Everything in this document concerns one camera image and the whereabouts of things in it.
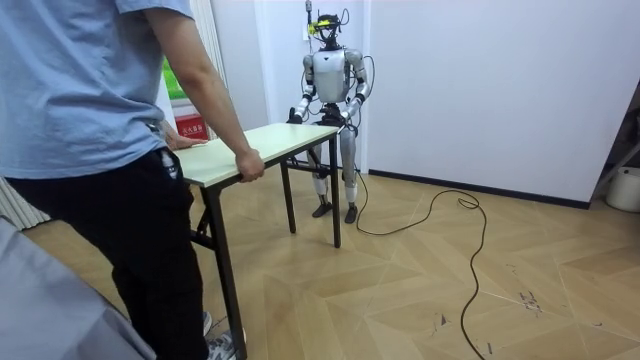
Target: table top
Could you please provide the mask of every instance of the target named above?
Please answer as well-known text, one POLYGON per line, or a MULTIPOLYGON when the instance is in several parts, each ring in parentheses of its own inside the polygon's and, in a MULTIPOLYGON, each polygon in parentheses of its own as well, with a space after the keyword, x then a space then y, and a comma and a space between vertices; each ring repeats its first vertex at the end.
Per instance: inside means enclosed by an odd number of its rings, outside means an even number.
MULTIPOLYGON (((339 128, 318 125, 271 124, 245 132, 249 144, 267 162, 296 148, 338 132, 339 128)), ((208 187, 239 174, 235 155, 220 139, 176 151, 185 181, 208 187)))

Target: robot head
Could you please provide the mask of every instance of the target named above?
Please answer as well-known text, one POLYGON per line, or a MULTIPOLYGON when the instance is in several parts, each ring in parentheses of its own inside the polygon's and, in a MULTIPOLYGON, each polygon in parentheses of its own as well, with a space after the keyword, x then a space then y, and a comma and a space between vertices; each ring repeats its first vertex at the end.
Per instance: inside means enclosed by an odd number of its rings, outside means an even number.
POLYGON ((338 17, 338 15, 320 15, 320 11, 318 10, 318 21, 314 22, 311 21, 311 1, 309 0, 306 1, 306 9, 309 35, 320 40, 324 45, 320 51, 341 49, 336 39, 338 38, 337 33, 342 32, 341 26, 349 22, 349 19, 347 19, 346 23, 342 22, 344 14, 349 13, 347 9, 342 12, 342 18, 338 17))
POLYGON ((340 45, 336 40, 338 38, 336 33, 341 32, 340 25, 338 15, 320 15, 318 21, 312 22, 309 26, 309 34, 320 35, 319 38, 316 36, 316 39, 324 44, 321 50, 338 50, 340 45))

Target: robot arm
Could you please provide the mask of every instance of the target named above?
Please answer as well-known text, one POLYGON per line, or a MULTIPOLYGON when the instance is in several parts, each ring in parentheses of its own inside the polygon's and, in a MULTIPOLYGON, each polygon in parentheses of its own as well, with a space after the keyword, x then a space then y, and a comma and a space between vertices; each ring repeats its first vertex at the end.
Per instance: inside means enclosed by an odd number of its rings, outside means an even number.
POLYGON ((369 97, 369 94, 371 93, 371 86, 367 82, 367 70, 364 68, 362 53, 357 50, 346 49, 344 54, 347 61, 353 66, 353 70, 356 73, 356 80, 358 81, 356 96, 351 99, 347 108, 340 113, 345 121, 349 121, 358 113, 362 104, 369 97))
POLYGON ((302 92, 302 100, 300 100, 298 106, 291 108, 289 113, 289 121, 287 122, 293 124, 302 124, 302 119, 309 110, 309 104, 311 104, 313 97, 316 95, 316 87, 313 84, 313 56, 306 55, 302 63, 304 64, 306 85, 302 92))

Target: humanoid robot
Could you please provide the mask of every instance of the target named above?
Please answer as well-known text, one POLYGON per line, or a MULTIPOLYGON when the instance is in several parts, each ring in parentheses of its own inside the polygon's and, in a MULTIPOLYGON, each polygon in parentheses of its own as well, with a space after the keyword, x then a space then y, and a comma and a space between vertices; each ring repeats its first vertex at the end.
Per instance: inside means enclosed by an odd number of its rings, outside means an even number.
MULTIPOLYGON (((338 45, 337 32, 340 32, 342 19, 337 15, 318 16, 317 22, 311 21, 311 1, 306 1, 307 22, 309 34, 321 41, 322 47, 315 53, 306 55, 303 59, 304 80, 302 100, 297 107, 291 108, 288 123, 301 124, 309 112, 309 105, 318 100, 323 104, 320 113, 323 114, 317 125, 340 127, 340 153, 342 155, 342 178, 349 210, 345 216, 345 223, 355 222, 358 208, 356 207, 356 137, 358 128, 351 120, 359 113, 360 107, 367 100, 371 87, 367 82, 367 72, 364 67, 362 53, 338 45), (350 84, 355 77, 356 93, 352 99, 348 98, 350 84), (338 104, 346 106, 340 110, 338 104)), ((310 166, 320 166, 322 160, 322 146, 318 145, 309 150, 307 158, 310 166)), ((332 209, 327 201, 327 179, 318 174, 312 175, 313 185, 320 206, 313 212, 318 218, 332 209)))

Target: sneaker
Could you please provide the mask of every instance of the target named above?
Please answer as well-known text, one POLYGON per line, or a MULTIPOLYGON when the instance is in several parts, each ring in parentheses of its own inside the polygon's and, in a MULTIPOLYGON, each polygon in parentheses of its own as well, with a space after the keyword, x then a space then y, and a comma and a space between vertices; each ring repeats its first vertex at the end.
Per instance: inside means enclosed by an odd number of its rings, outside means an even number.
POLYGON ((211 319, 211 314, 208 311, 202 312, 202 321, 204 323, 204 335, 207 336, 209 331, 211 330, 211 324, 213 324, 213 320, 211 319))
POLYGON ((231 332, 225 331, 219 338, 209 342, 208 360, 235 360, 236 348, 231 340, 231 332))

